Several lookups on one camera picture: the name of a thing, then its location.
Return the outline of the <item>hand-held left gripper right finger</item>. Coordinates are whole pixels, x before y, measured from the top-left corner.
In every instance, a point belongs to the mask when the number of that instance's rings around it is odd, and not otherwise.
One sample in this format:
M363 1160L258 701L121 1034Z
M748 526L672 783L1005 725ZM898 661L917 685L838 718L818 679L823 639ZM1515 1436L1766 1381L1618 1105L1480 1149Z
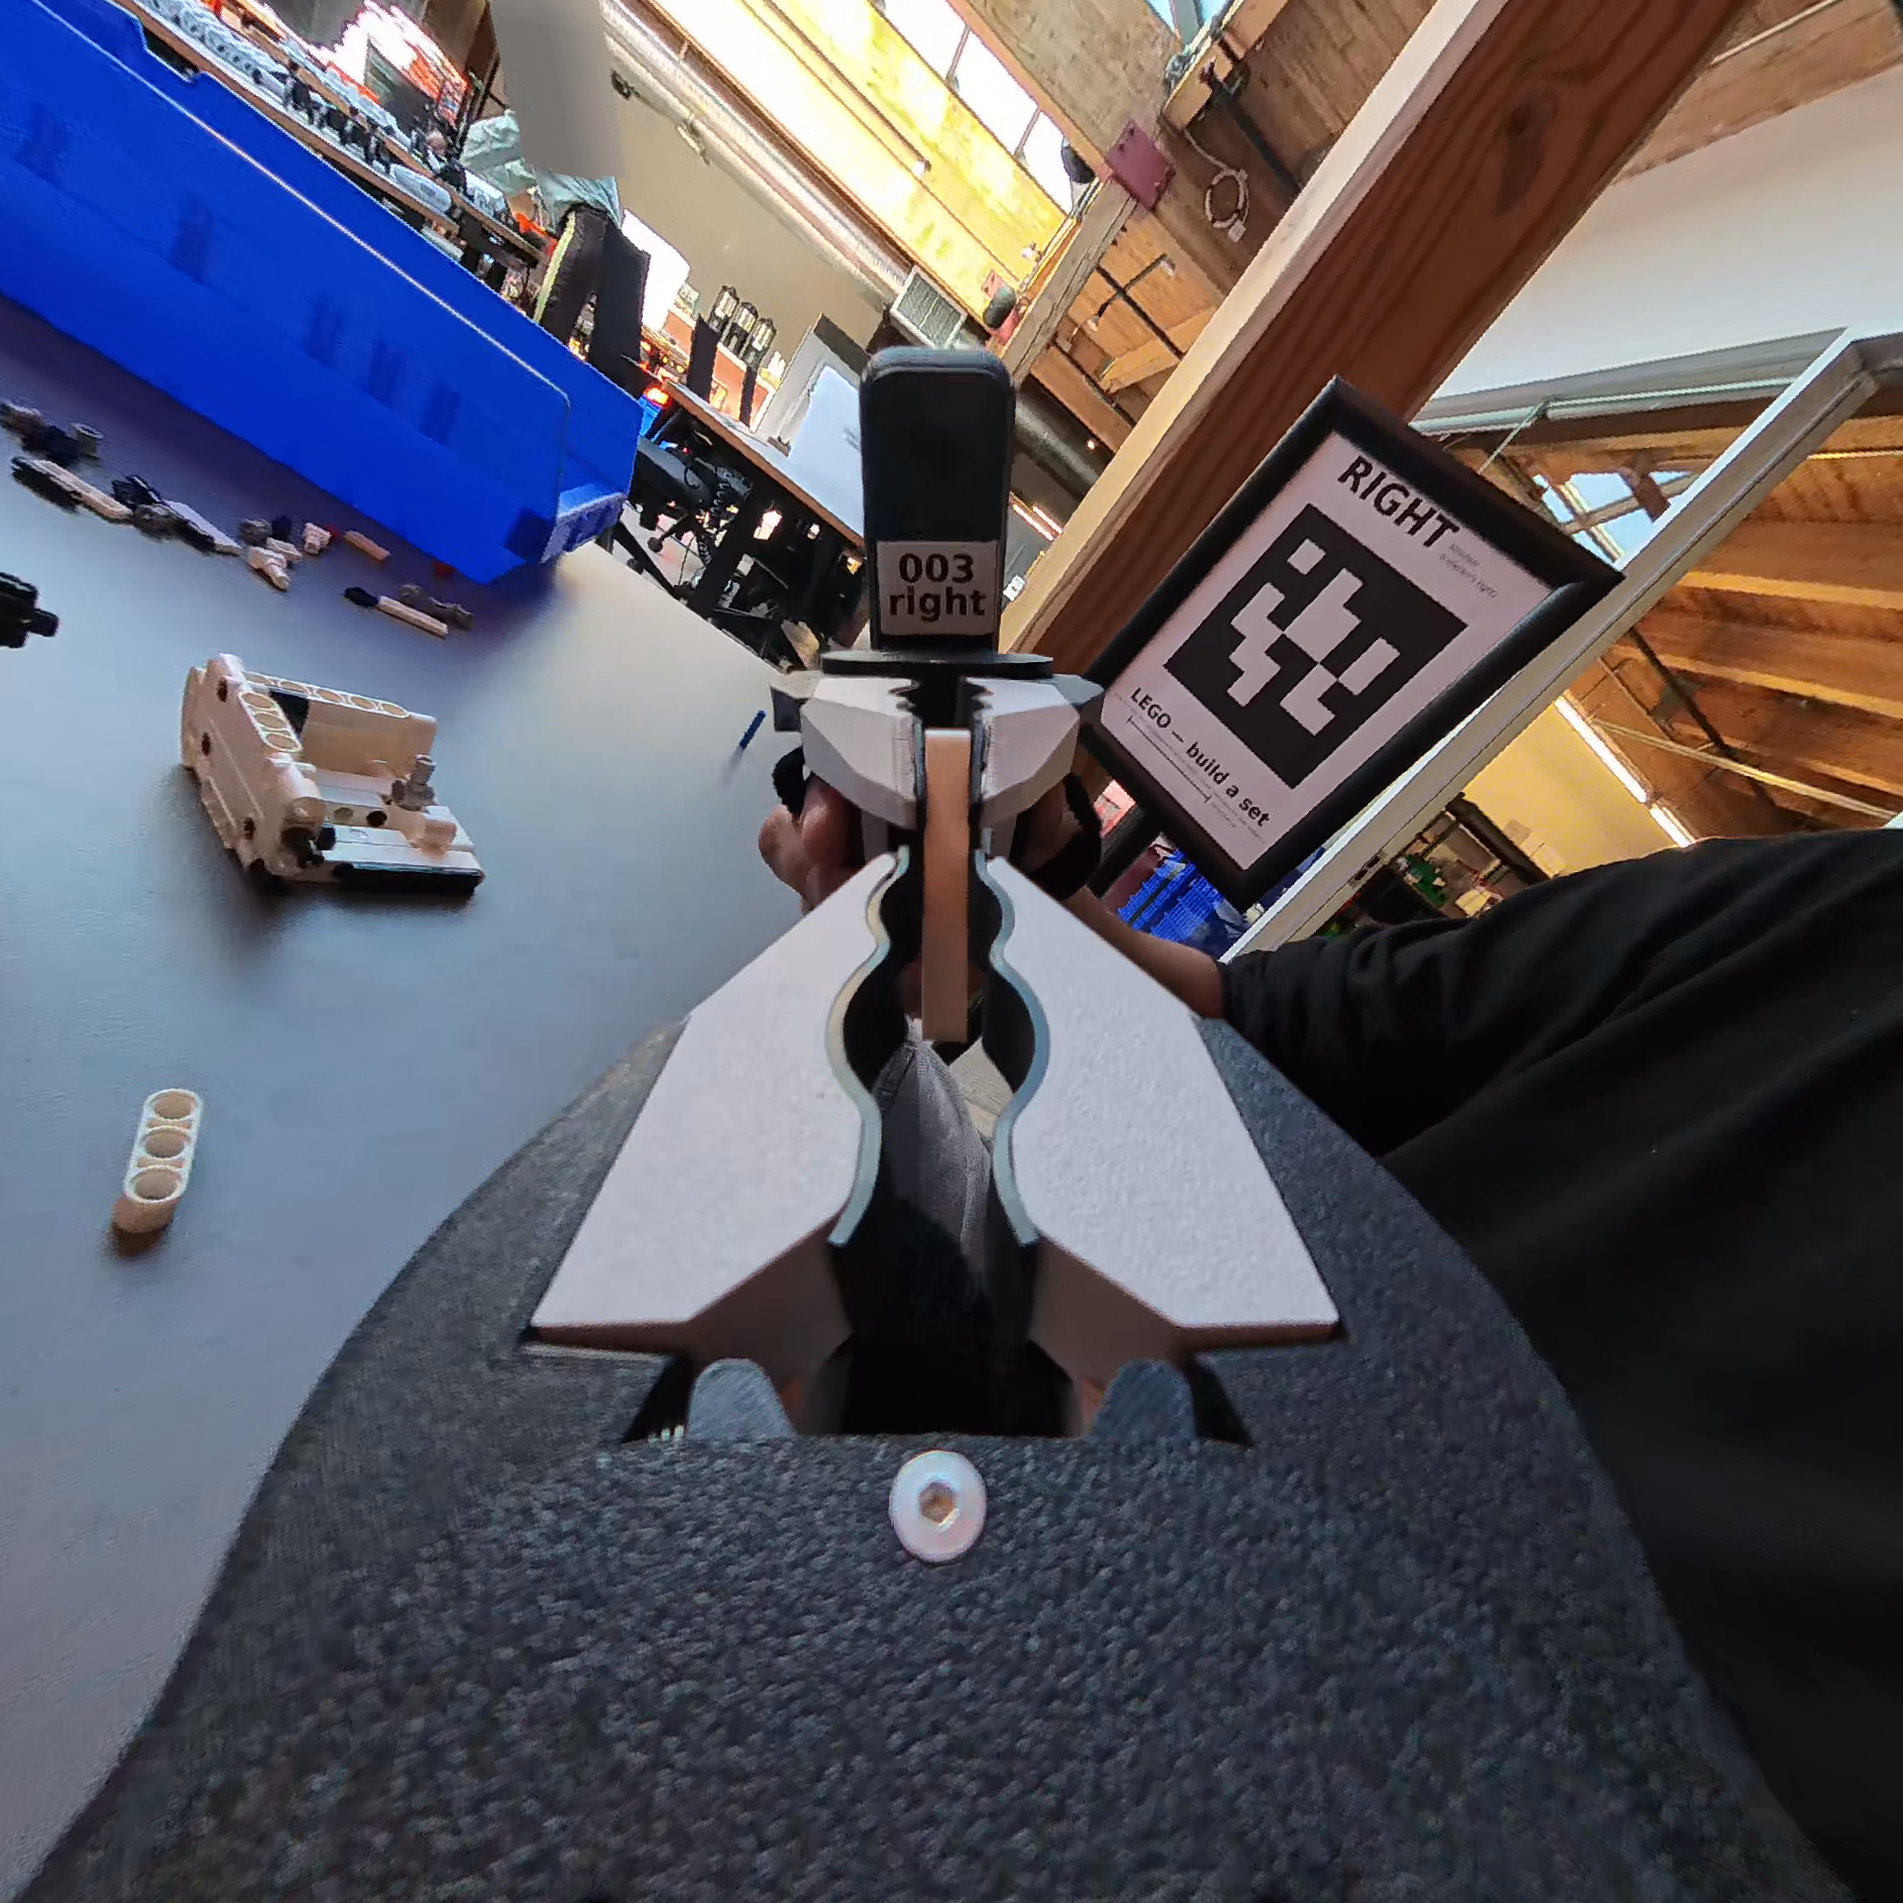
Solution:
M990 1298L1026 1421L1087 1429L1131 1364L1330 1340L1342 1314L1195 1012L976 855Z

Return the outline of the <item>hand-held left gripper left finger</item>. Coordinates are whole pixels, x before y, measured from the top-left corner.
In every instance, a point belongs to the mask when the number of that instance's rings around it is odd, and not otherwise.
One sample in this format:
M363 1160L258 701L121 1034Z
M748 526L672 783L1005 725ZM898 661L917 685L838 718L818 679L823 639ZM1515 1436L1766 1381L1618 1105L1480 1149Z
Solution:
M540 1344L755 1364L800 1431L840 1407L833 1262L873 1201L874 1082L908 1033L878 854L682 1023L532 1314Z

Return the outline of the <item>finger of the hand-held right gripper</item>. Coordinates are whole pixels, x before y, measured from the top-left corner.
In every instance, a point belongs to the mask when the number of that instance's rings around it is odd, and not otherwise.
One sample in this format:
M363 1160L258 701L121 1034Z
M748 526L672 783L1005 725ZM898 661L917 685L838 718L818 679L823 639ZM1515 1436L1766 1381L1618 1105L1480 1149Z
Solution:
M920 859L924 740L912 683L898 675L823 675L800 714L806 781L833 789L886 844Z
M993 844L1069 774L1080 718L1056 678L976 675L967 685L969 835Z

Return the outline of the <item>thin white lego beam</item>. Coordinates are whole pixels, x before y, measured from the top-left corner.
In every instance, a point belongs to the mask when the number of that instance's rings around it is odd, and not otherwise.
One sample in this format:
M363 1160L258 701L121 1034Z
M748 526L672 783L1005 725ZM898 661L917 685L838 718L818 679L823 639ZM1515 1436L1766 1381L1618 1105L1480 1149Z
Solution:
M920 1031L930 1041L967 1040L972 868L972 734L922 734L920 829Z

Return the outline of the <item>person's right forearm black sleeve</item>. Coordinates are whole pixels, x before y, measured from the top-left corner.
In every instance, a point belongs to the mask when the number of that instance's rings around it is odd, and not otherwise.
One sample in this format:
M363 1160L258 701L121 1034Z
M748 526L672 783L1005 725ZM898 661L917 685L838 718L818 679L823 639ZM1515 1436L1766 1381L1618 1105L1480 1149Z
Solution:
M1487 1272L1772 1793L1899 1899L1899 834L1294 941L1220 1011Z

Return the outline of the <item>white three-hole lego beam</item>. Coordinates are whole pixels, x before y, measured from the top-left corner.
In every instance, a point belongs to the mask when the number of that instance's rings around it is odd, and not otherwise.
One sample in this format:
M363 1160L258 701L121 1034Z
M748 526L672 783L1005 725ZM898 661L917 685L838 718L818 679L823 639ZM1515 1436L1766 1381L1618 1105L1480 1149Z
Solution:
M138 1111L110 1228L124 1237L165 1230L183 1201L200 1149L201 1097L182 1084L152 1091Z

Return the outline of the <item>small white lego assembly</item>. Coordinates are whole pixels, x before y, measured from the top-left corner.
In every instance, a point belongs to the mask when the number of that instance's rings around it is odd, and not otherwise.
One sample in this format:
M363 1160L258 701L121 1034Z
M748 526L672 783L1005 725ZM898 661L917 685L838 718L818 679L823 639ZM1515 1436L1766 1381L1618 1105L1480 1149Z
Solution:
M182 767L222 844L263 886L466 896L485 870L434 786L438 719L381 697L195 666Z

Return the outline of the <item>scattered small lego pieces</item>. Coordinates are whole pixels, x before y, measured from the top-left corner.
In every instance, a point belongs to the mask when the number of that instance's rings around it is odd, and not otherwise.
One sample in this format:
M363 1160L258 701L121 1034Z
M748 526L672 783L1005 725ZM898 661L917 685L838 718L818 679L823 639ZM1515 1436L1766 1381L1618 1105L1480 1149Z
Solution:
M160 492L135 472L90 479L90 463L101 455L101 434L83 423L62 425L36 408L2 402L2 425L15 442L12 479L67 512L83 512L110 526L132 526L149 538L178 542L201 555L243 561L246 570L290 591L292 570L341 545L372 561L386 561L390 548L357 529L331 529L314 518L290 514L246 517L234 529ZM383 612L399 622L434 636L474 628L471 606L443 600L417 582L397 591L348 583L345 598Z

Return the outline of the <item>person's right hand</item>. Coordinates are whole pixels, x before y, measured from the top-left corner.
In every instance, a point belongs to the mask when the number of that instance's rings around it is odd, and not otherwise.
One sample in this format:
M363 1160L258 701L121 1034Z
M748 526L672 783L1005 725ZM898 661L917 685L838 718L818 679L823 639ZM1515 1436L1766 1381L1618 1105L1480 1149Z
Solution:
M1034 884L1047 888L1048 896L1056 888L1047 870L1074 844L1089 844L1071 792L1080 792L1080 783L1067 779L1062 789L1041 795L1014 829L1013 862ZM780 804L766 817L759 851L775 879L800 896L804 910L810 910L858 868L858 813L838 791L809 777L798 813ZM1188 1008L1202 1016L1224 1016L1220 965L1205 950L1137 934L1100 896L1083 888L1064 892L1062 905Z

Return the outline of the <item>background work table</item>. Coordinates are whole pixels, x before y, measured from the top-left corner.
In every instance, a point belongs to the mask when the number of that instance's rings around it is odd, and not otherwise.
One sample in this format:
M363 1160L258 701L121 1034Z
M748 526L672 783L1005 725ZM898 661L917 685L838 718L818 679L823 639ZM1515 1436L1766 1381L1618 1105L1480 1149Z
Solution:
M630 563L761 656L793 656L785 628L827 647L860 629L858 505L823 496L785 453L683 388L634 448L627 508L612 542Z

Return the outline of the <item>black framed marker sign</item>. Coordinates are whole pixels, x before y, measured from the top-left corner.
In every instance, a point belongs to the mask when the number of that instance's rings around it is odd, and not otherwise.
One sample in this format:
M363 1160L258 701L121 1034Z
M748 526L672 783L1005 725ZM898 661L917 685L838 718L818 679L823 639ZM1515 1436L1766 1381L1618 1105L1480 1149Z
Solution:
M1331 378L1089 664L1084 743L1243 910L1620 577Z

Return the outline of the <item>blue plastic bin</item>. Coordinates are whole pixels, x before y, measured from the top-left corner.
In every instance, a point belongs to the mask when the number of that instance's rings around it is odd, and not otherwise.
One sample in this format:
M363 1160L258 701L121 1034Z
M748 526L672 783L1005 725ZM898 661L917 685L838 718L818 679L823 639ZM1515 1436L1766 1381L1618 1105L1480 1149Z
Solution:
M605 534L638 408L116 5L2 5L5 297L493 582Z

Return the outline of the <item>cluttered workbench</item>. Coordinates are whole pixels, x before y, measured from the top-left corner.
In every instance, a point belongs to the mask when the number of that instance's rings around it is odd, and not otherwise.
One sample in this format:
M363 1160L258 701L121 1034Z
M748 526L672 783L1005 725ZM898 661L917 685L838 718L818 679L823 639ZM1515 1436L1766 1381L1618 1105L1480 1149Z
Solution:
M124 2L122 11L175 68L250 100L493 290L534 272L540 227L460 162L483 91L413 16L361 5L338 40L312 42L269 5Z

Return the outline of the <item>white framed glass partition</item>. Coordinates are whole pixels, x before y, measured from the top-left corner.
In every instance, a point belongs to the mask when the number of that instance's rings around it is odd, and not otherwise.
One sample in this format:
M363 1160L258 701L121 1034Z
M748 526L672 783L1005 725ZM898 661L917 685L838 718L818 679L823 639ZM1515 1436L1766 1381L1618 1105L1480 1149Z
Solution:
M1250 922L1226 954L1226 963L1306 937L1335 918L1373 872L1394 861L1436 811L1464 792L1495 753L1562 696L1589 661L1635 628L1697 557L1712 555L1769 496L1774 482L1816 450L1893 371L1899 334L1859 337L1842 330L1826 340L1795 381L1689 484L1650 543L1624 561L1618 589L1601 605L1583 610L1568 629L1549 636L1534 659L1415 766L1395 773L1379 795L1368 795L1323 844L1319 862L1301 872L1286 892Z

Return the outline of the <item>wooden support post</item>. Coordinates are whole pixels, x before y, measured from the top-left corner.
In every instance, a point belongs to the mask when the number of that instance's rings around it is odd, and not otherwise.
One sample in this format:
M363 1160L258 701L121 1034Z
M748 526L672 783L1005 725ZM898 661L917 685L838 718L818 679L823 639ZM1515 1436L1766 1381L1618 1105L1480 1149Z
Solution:
M1402 418L1647 141L1743 2L1441 2L1005 612L1080 670L1342 374Z

